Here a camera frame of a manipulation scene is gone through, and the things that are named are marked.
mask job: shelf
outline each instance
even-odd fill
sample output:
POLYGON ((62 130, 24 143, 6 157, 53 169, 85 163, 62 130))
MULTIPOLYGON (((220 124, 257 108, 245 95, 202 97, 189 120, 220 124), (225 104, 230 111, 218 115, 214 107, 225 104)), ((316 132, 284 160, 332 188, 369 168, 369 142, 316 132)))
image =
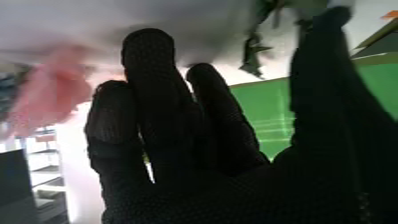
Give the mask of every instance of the shelf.
POLYGON ((46 173, 30 173, 30 183, 31 187, 49 183, 60 178, 60 174, 46 174, 46 173))
POLYGON ((28 155, 38 155, 38 154, 47 154, 47 153, 58 153, 58 150, 56 149, 46 149, 42 151, 30 152, 28 155))
POLYGON ((58 166, 46 166, 40 169, 30 170, 31 173, 58 174, 58 166))

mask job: black fabric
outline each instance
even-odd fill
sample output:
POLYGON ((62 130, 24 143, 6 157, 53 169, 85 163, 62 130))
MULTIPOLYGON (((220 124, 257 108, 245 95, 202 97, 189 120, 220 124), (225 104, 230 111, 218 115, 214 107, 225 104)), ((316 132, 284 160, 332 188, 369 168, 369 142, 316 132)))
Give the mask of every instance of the black fabric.
POLYGON ((326 11, 294 53, 294 135, 271 163, 214 68, 198 64, 188 72, 193 100, 172 38, 154 29, 127 36, 127 84, 99 87, 85 129, 104 224, 394 223, 394 207, 383 205, 392 202, 383 185, 392 184, 392 159, 385 167, 378 162, 394 154, 396 125, 351 66, 341 31, 348 19, 346 8, 326 11))

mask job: finger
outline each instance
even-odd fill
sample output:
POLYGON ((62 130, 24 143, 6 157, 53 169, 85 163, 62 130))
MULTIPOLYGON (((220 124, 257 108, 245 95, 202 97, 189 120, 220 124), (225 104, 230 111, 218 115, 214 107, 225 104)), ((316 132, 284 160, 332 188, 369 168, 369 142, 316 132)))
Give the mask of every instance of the finger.
POLYGON ((163 31, 145 29, 129 34, 122 65, 138 99, 140 134, 159 182, 191 170, 193 164, 184 113, 193 101, 173 64, 173 41, 163 31))
POLYGON ((120 198, 150 185, 136 130, 133 93, 126 82, 108 81, 94 94, 85 135, 104 194, 120 198))
POLYGON ((225 81, 209 64, 191 67, 188 81, 216 136, 218 167, 227 174, 236 175, 269 163, 259 152, 253 130, 225 81))

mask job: green board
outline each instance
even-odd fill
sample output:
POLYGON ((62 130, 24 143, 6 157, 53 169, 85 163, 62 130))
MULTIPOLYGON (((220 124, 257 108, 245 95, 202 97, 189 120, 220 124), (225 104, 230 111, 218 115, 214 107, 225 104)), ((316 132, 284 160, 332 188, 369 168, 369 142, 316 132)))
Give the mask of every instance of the green board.
MULTIPOLYGON (((385 110, 398 119, 398 64, 360 66, 358 72, 385 110)), ((234 86, 230 90, 255 130, 261 151, 271 159, 289 146, 293 133, 287 79, 234 86)))

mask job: hand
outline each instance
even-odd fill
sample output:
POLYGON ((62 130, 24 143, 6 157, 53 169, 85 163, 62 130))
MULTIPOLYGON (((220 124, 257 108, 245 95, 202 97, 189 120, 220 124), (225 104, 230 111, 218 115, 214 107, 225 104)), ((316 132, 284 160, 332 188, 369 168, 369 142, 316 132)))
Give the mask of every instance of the hand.
POLYGON ((85 127, 102 223, 357 223, 353 197, 319 162, 293 147, 273 163, 259 152, 241 108, 207 64, 188 71, 191 97, 161 31, 127 36, 122 65, 127 83, 99 86, 85 127))

